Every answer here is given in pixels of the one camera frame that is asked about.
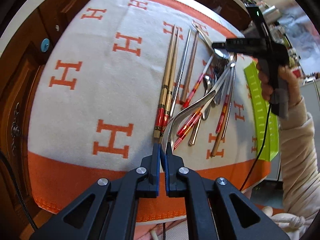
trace orange stripe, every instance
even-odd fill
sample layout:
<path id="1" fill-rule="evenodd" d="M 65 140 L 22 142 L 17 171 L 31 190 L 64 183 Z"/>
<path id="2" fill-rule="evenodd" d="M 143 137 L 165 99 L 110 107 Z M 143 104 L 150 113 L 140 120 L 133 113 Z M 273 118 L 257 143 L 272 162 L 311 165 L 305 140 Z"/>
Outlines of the orange stripe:
<path id="1" fill-rule="evenodd" d="M 206 25 L 210 26 L 211 28 L 215 29 L 219 33 L 221 33 L 223 36 L 227 38 L 236 38 L 236 35 L 234 35 L 230 30 L 228 30 L 226 27 L 222 26 L 221 24 L 217 23 L 216 21 L 212 20 L 207 15 L 197 11 L 196 9 L 185 5 L 179 1 L 176 0 L 148 0 L 152 2 L 160 3 L 164 6 L 170 7 L 172 9 L 178 10 L 180 12 L 186 13 L 189 16 L 196 18 Z"/>
<path id="2" fill-rule="evenodd" d="M 219 168 L 198 171 L 205 178 L 225 177 L 237 188 L 241 187 L 253 160 Z M 124 176 L 124 171 L 111 171 L 63 163 L 28 152 L 32 195 L 36 203 L 53 213 L 58 213 L 99 178 L 110 180 Z M 259 160 L 246 187 L 270 172 L 270 163 Z M 137 222 L 172 218 L 186 214 L 183 198 L 168 198 L 165 194 L 164 174 L 160 174 L 160 192 L 156 199 L 139 201 Z"/>

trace tablecloth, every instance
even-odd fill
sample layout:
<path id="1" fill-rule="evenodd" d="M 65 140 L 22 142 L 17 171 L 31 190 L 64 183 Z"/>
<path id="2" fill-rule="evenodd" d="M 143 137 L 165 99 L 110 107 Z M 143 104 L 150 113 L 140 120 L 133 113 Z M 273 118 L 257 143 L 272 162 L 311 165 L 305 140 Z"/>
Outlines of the tablecloth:
<path id="1" fill-rule="evenodd" d="M 50 55 L 32 106 L 28 165 L 32 194 L 40 207 L 57 213 L 99 178 L 118 179 L 151 155 L 172 25 L 180 29 L 179 66 L 193 21 L 212 41 L 241 35 L 193 0 L 91 0 L 75 16 Z M 199 40 L 190 86 L 210 54 Z M 250 57 L 238 56 L 230 122 L 217 156 L 210 158 L 209 153 L 222 104 L 202 122 L 195 146 L 188 147 L 189 134 L 175 150 L 186 167 L 210 179 L 223 176 L 238 188 L 257 153 L 243 72 L 251 62 Z M 182 89 L 175 115 L 180 111 Z M 201 85 L 192 102 L 203 93 Z M 269 163 L 258 161 L 246 187 L 268 173 Z M 161 173 L 160 195 L 140 200 L 137 221 L 184 215 L 184 200 L 166 197 Z"/>

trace lime green plastic rack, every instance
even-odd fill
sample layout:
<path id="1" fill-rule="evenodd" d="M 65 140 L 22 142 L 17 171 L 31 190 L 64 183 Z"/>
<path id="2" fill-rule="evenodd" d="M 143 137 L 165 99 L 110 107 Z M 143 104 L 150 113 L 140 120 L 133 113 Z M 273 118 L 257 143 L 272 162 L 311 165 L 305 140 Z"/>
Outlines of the lime green plastic rack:
<path id="1" fill-rule="evenodd" d="M 257 132 L 257 154 L 261 149 L 269 103 L 261 96 L 261 81 L 258 78 L 256 63 L 252 62 L 244 69 L 245 76 L 251 93 L 251 101 L 254 112 Z M 266 141 L 259 160 L 271 161 L 279 152 L 279 133 L 277 117 L 270 113 Z"/>

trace ornate metal handle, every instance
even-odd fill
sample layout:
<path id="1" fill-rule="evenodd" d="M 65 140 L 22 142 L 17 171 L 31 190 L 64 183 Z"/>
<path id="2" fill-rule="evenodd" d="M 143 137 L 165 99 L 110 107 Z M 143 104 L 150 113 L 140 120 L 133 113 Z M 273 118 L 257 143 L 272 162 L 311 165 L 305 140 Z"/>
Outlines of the ornate metal handle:
<path id="1" fill-rule="evenodd" d="M 12 137 L 11 148 L 12 148 L 13 156 L 14 156 L 15 149 L 17 148 L 16 145 L 15 145 L 15 141 L 14 140 L 15 140 L 16 137 L 19 137 L 21 135 L 21 129 L 17 124 L 18 115 L 19 115 L 19 103 L 17 103 L 16 109 L 14 110 L 14 120 L 13 120 L 13 123 L 11 125 L 11 137 Z"/>

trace spoon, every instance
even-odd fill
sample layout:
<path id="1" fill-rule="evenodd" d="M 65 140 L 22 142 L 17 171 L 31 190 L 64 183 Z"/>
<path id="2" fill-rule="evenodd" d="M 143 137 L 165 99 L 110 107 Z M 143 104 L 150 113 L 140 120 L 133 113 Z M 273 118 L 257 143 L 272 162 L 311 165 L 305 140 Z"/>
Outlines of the spoon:
<path id="1" fill-rule="evenodd" d="M 203 86 L 204 86 L 204 95 L 207 95 L 207 93 L 212 89 L 212 87 L 214 86 L 215 82 L 217 80 L 217 76 L 214 75 L 214 79 L 212 79 L 210 76 L 205 75 L 203 78 Z M 207 107 L 207 109 L 204 111 L 204 113 L 202 114 L 202 120 L 207 120 L 209 117 L 209 112 L 210 112 L 210 108 L 211 105 L 209 105 Z"/>

